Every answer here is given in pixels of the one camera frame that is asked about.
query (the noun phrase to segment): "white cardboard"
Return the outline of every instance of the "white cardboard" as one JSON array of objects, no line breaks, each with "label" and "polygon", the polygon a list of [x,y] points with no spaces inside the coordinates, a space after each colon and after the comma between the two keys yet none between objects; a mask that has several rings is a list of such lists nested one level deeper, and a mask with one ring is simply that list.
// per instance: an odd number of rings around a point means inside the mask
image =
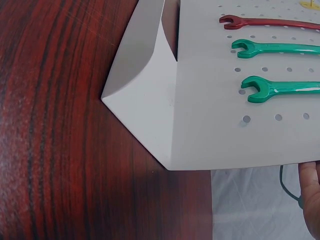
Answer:
[{"label": "white cardboard", "polygon": [[[247,102],[252,89],[238,93],[241,81],[252,75],[319,81],[319,57],[239,59],[230,52],[236,39],[320,45],[319,33],[267,26],[225,30],[219,23],[221,14],[317,23],[316,11],[294,0],[182,0],[176,62],[161,23],[163,5],[164,0],[138,2],[102,94],[102,101],[159,162],[169,170],[210,170],[319,159],[318,96],[280,96],[254,104]],[[275,120],[276,114],[282,121]],[[246,115],[248,124],[242,121]]]}]

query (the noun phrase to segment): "white surface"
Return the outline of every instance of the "white surface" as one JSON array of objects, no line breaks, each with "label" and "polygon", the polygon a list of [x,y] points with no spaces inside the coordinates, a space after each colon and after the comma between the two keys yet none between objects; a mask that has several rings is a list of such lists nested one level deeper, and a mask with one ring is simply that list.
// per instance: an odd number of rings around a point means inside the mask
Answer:
[{"label": "white surface", "polygon": [[[279,166],[211,172],[214,240],[313,240],[297,201],[281,188]],[[297,165],[283,182],[300,196]]]},{"label": "white surface", "polygon": [[102,101],[169,169],[177,62],[161,24],[163,5],[164,0],[138,2],[110,70]]},{"label": "white surface", "polygon": [[[239,59],[231,53],[231,43],[249,39],[320,45],[320,34],[272,26],[225,30],[219,18],[245,14],[317,23],[320,12],[294,0],[181,0],[177,64],[160,21],[163,3],[139,1],[102,95],[158,161],[170,170],[210,170],[318,159],[318,96],[279,96],[254,104],[247,102],[252,89],[244,95],[238,91],[242,80],[252,75],[271,81],[319,81],[319,56],[276,53]],[[282,121],[275,120],[277,114]],[[250,116],[248,124],[244,116]]]}]

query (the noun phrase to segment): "wrench handle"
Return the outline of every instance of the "wrench handle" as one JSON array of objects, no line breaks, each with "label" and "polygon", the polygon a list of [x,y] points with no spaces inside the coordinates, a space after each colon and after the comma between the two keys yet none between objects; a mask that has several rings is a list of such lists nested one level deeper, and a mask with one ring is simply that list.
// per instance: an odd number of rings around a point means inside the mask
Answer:
[{"label": "wrench handle", "polygon": [[270,81],[271,95],[280,94],[320,94],[319,81]]},{"label": "wrench handle", "polygon": [[320,55],[320,46],[294,43],[258,43],[260,53],[291,53]]},{"label": "wrench handle", "polygon": [[243,18],[242,22],[244,25],[250,25],[250,26],[263,26],[263,25],[288,26],[288,27],[320,30],[320,24],[305,22],[305,21],[268,19],[268,18]]}]

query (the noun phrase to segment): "wrench jaw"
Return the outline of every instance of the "wrench jaw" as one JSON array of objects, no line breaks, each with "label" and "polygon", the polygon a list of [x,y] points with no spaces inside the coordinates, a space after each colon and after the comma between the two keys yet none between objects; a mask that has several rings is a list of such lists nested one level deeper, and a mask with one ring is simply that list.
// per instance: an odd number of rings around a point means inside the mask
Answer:
[{"label": "wrench jaw", "polygon": [[245,25],[245,22],[241,17],[234,15],[225,15],[220,17],[219,23],[227,23],[224,25],[224,29],[227,30],[240,29]]},{"label": "wrench jaw", "polygon": [[243,48],[244,51],[238,51],[237,56],[241,59],[250,59],[260,53],[260,50],[256,48],[258,43],[247,40],[247,39],[238,39],[234,41],[231,45],[232,49]]},{"label": "wrench jaw", "polygon": [[249,76],[241,83],[241,88],[254,87],[257,89],[257,93],[248,96],[248,102],[260,104],[267,101],[274,96],[274,93],[270,91],[270,81],[259,76]]}]

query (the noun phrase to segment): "wooden table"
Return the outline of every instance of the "wooden table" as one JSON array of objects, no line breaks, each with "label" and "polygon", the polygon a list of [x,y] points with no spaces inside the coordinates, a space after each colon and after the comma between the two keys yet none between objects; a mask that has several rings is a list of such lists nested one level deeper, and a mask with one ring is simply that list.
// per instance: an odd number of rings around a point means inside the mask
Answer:
[{"label": "wooden table", "polygon": [[210,172],[165,170],[100,100],[137,2],[0,0],[0,239],[212,239]]}]

